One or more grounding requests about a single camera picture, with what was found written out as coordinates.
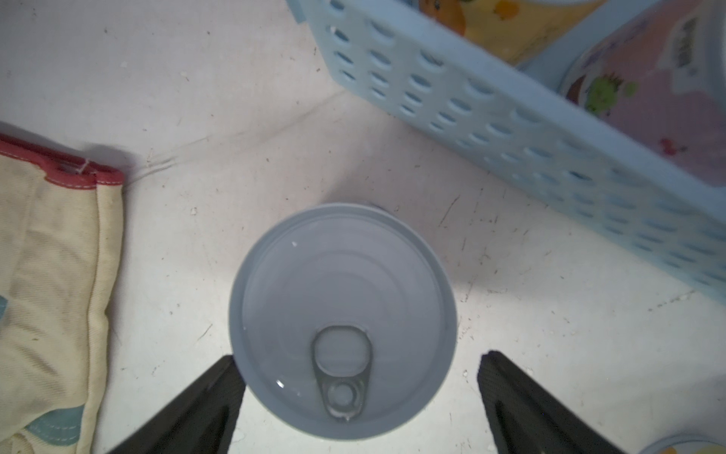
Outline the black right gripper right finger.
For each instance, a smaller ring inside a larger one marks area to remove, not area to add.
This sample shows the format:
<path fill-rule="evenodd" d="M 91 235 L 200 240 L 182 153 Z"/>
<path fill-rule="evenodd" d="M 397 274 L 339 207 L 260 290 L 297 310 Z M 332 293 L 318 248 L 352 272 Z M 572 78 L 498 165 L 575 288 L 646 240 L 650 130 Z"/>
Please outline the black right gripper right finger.
<path fill-rule="evenodd" d="M 481 357 L 478 389 L 499 453 L 619 453 L 504 354 Z"/>

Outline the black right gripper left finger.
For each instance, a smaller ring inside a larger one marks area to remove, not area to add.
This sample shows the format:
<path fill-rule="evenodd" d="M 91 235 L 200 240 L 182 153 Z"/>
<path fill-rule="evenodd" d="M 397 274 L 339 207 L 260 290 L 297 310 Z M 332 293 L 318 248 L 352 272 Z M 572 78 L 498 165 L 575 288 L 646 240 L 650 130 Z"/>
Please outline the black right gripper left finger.
<path fill-rule="evenodd" d="M 231 355 L 219 359 L 115 453 L 227 453 L 246 390 Z"/>

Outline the yellow label can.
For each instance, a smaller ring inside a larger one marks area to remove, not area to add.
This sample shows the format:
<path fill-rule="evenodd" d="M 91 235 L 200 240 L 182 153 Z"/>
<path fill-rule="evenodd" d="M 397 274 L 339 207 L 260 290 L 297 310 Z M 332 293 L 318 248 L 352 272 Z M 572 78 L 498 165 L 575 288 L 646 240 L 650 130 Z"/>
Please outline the yellow label can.
<path fill-rule="evenodd" d="M 725 454 L 725 444 L 699 435 L 677 435 L 659 440 L 641 454 Z"/>

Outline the pink label can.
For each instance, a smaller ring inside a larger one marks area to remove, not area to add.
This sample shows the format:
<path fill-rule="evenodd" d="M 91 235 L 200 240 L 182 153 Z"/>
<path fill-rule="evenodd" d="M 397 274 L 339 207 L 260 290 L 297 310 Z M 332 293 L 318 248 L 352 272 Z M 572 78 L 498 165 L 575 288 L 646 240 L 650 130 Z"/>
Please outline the pink label can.
<path fill-rule="evenodd" d="M 724 187 L 724 2 L 653 5 L 584 52 L 560 93 L 703 183 Z"/>
<path fill-rule="evenodd" d="M 236 366 L 259 401 L 308 434 L 360 440 L 408 423 L 453 361 L 444 267 L 370 204 L 322 204 L 268 230 L 234 280 Z"/>

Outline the tan label can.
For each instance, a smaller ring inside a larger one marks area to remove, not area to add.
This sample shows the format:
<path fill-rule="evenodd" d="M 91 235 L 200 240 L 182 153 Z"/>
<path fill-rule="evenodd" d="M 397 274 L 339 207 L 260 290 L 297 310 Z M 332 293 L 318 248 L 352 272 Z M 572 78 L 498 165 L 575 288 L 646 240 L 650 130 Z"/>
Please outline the tan label can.
<path fill-rule="evenodd" d="M 419 11 L 510 65 L 523 64 L 603 3 L 591 1 L 423 0 Z"/>

